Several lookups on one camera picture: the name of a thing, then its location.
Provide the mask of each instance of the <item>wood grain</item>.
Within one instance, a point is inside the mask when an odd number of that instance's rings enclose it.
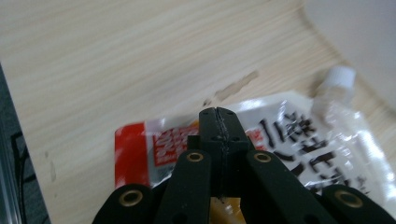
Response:
[[[90,223],[114,189],[120,126],[280,91],[347,63],[303,1],[4,1],[0,59],[53,223]],[[257,74],[220,100],[224,90]],[[393,169],[396,115],[358,77]]]

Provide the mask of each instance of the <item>plastic bag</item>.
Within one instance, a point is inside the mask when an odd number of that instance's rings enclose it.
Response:
[[[320,193],[328,185],[344,184],[388,210],[394,207],[393,172],[361,114],[335,105],[342,113],[329,112],[322,119],[311,114],[311,106],[311,99],[289,91],[224,107],[237,114],[257,149],[275,153],[308,189]],[[187,148],[187,136],[196,134],[198,112],[118,129],[116,188],[159,185]]]

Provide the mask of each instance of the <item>wooden table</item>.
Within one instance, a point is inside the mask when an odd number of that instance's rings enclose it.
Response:
[[[313,96],[323,71],[347,62],[308,22],[303,6],[0,3],[0,59],[51,221],[92,222],[114,189],[113,133],[126,123],[280,91]],[[219,95],[233,83],[237,88]],[[360,77],[353,105],[395,170],[395,113]]]

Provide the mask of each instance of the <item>transparent plastic wrapper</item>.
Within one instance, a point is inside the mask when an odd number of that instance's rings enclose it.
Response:
[[[320,193],[331,184],[347,185],[396,215],[394,174],[360,113],[334,103],[317,116],[311,113],[312,100],[294,91],[224,107],[237,114],[256,149],[277,155],[306,188]],[[187,149],[187,136],[198,134],[198,112],[119,128],[116,188],[155,187],[168,178]],[[235,202],[224,204],[231,214],[240,213]]]

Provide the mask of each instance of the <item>white bottle cap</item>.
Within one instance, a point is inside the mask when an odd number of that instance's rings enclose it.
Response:
[[[347,66],[335,66],[327,73],[323,86],[338,86],[348,90],[353,90],[355,76],[356,71],[353,68]]]

